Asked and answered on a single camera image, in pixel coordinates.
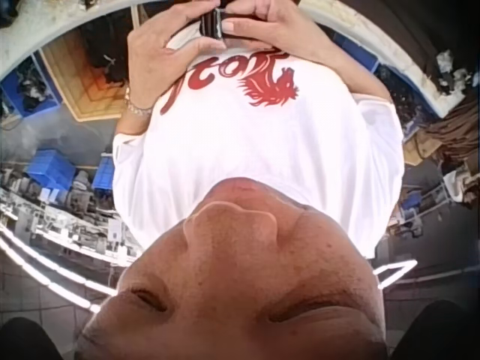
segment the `hand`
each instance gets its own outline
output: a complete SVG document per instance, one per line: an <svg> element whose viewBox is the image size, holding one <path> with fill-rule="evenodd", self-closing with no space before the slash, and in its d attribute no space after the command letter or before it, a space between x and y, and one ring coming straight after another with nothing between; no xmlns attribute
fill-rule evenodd
<svg viewBox="0 0 480 360"><path fill-rule="evenodd" d="M265 20L225 19L222 29L227 34L257 39L291 55L320 63L328 58L330 49L336 47L292 0L236 0L225 10L229 14L255 15Z"/></svg>
<svg viewBox="0 0 480 360"><path fill-rule="evenodd" d="M179 29L219 5L220 0L173 5L128 35L130 101L133 105L140 109L152 108L198 55L226 49L223 42L209 37L193 39L177 50L165 47Z"/></svg>

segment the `nose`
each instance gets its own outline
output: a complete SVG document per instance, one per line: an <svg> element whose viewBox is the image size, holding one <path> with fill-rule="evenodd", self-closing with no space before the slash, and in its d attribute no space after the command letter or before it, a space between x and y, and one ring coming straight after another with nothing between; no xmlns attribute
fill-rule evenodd
<svg viewBox="0 0 480 360"><path fill-rule="evenodd" d="M184 234L190 252L211 261L220 255L242 257L256 248L275 246L278 224L270 212L214 201L184 222Z"/></svg>
<svg viewBox="0 0 480 360"><path fill-rule="evenodd" d="M260 279L276 253L274 215L211 202L184 222L190 267L189 299L182 307L217 316L245 318L266 285Z"/></svg>

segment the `eye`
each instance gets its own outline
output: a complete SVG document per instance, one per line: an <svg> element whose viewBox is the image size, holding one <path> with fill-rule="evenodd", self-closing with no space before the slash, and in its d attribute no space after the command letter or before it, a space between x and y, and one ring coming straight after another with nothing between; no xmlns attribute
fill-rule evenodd
<svg viewBox="0 0 480 360"><path fill-rule="evenodd" d="M133 289L131 290L131 292L144 304L147 304L150 308L154 308L155 310L162 313L167 311L167 306L151 292L144 289Z"/></svg>
<svg viewBox="0 0 480 360"><path fill-rule="evenodd" d="M331 306L338 306L338 303L333 301L301 302L289 306L286 310L282 310L280 313L274 313L269 317L269 319L273 323L282 323L283 321L291 320L294 317L298 317L310 311L315 311L320 308L328 308Z"/></svg>

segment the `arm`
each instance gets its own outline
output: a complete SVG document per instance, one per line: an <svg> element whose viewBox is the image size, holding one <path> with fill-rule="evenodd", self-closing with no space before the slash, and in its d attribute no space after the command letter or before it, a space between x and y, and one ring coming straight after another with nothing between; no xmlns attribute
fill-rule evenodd
<svg viewBox="0 0 480 360"><path fill-rule="evenodd" d="M191 19L211 11L220 0L177 4L152 17L128 35L130 104L151 110L158 98L187 70L201 53L225 50L225 44L208 37L198 37L181 48L166 47L170 38ZM116 134L142 135L149 128L151 115L137 115L125 110L118 120Z"/></svg>
<svg viewBox="0 0 480 360"><path fill-rule="evenodd" d="M136 115L129 110L125 110L117 122L115 135L142 135L149 128L151 118L151 115Z"/></svg>
<svg viewBox="0 0 480 360"><path fill-rule="evenodd" d="M227 5L226 12L242 16L254 14L263 21L244 17L225 19L223 32L257 39L299 58L325 65L340 76L350 92L392 102L387 88L335 45L292 0L236 0Z"/></svg>
<svg viewBox="0 0 480 360"><path fill-rule="evenodd" d="M340 47L331 42L323 48L319 47L316 61L331 68L343 80L353 94L372 95L392 103L389 90L383 83L359 64Z"/></svg>

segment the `fluorescent light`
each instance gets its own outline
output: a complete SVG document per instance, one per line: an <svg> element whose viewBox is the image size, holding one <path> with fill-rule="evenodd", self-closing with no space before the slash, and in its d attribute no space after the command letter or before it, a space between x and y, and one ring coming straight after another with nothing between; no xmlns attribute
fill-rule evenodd
<svg viewBox="0 0 480 360"><path fill-rule="evenodd" d="M6 251L8 249L7 243L3 241L1 238L0 238L0 249L2 249L3 251Z"/></svg>
<svg viewBox="0 0 480 360"><path fill-rule="evenodd" d="M69 302L73 302L74 304L88 309L90 308L90 301L87 300L86 298L83 298L81 296L75 295L71 291L68 291L64 287L58 285L57 283L51 283L48 288L52 290L54 293L59 294L62 298L67 299Z"/></svg>
<svg viewBox="0 0 480 360"><path fill-rule="evenodd" d="M115 296L118 294L117 290L112 289L111 287L108 287L108 286L104 286L100 283L95 283L94 281L91 281L91 280L87 280L85 282L85 286L110 296Z"/></svg>
<svg viewBox="0 0 480 360"><path fill-rule="evenodd" d="M16 263L18 266L23 266L25 265L25 260L22 259L18 253L10 249L9 247L5 250L5 253L13 260L14 263Z"/></svg>
<svg viewBox="0 0 480 360"><path fill-rule="evenodd" d="M101 306L100 305L97 305L97 304L92 304L90 306L90 311L93 313L93 314L98 314L98 312L100 311L101 309Z"/></svg>
<svg viewBox="0 0 480 360"><path fill-rule="evenodd" d="M60 268L60 266L58 266L58 265L55 264L52 260L49 260L49 259L47 259L47 258L44 257L44 256L39 255L38 258L37 258L37 260L38 260L39 263L42 263L42 264L45 265L47 268L52 269L54 272L56 272L56 271L59 270L59 268Z"/></svg>
<svg viewBox="0 0 480 360"><path fill-rule="evenodd" d="M60 275L63 275L78 284L84 284L87 281L87 279L85 279L83 276L75 274L74 272L67 270L66 268L58 268L57 272Z"/></svg>
<svg viewBox="0 0 480 360"><path fill-rule="evenodd" d="M4 231L4 227L0 225L0 231ZM86 298L78 296L64 287L58 285L57 283L53 283L48 277L41 274L37 269L35 269L30 264L27 264L25 260L23 260L15 251L10 249L5 241L0 238L0 248L16 263L22 263L21 267L25 270L26 273L31 275L36 281L40 284L47 286L50 290L54 293L57 293L62 298L68 300L69 302L74 303L82 308L89 309L93 314L96 314L100 311L100 305L92 304Z"/></svg>
<svg viewBox="0 0 480 360"><path fill-rule="evenodd" d="M36 256L33 256L39 263L42 263L45 265L47 268L52 269L55 272L58 272L60 275L65 276L66 278L75 281L76 283L79 284L84 284L86 287L89 287L93 290L97 290L100 293L104 293L108 296L115 296L117 295L117 291L115 289L112 289L111 287L104 286L100 283L95 283L94 281L87 280L83 276L80 276L72 271L67 270L66 268L62 268L61 266L55 264L53 261L47 259L44 256L41 256L39 253L36 251L32 250L28 245L24 244L21 242L17 237L15 237L9 230L5 229L0 225L0 231L3 231L5 235L7 235L10 240L19 248L21 248L23 251L25 251L27 254L29 251L33 252ZM0 238L0 246L4 246L6 248L9 248L8 245Z"/></svg>
<svg viewBox="0 0 480 360"><path fill-rule="evenodd" d="M373 270L373 273L375 275L381 274L382 272L389 270L389 269L400 269L391 276L387 277L384 281L382 281L378 288L383 290L386 287L392 285L395 281L400 279L402 276L404 276L407 272L412 270L417 266L418 262L417 260L407 260L407 261L402 261L402 262L395 262L392 264L388 265L382 265L379 268Z"/></svg>
<svg viewBox="0 0 480 360"><path fill-rule="evenodd" d="M36 268L33 268L30 264L25 264L23 266L23 270L25 270L30 276L32 276L36 281L40 284L48 286L52 283L48 277L41 274Z"/></svg>

